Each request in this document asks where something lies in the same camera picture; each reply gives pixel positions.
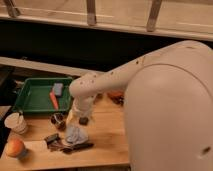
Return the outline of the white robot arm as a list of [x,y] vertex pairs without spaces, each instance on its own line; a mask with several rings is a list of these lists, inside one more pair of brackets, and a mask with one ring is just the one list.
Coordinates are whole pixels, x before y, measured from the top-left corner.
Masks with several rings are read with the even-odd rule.
[[69,87],[73,111],[93,95],[125,91],[131,171],[213,171],[213,49],[181,41]]

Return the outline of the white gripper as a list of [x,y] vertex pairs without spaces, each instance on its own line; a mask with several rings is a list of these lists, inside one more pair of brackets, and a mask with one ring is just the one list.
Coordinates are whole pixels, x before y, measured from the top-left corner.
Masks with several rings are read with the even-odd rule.
[[75,98],[73,100],[72,107],[68,112],[66,125],[69,125],[75,117],[90,117],[93,112],[94,101],[95,96],[89,96],[87,98]]

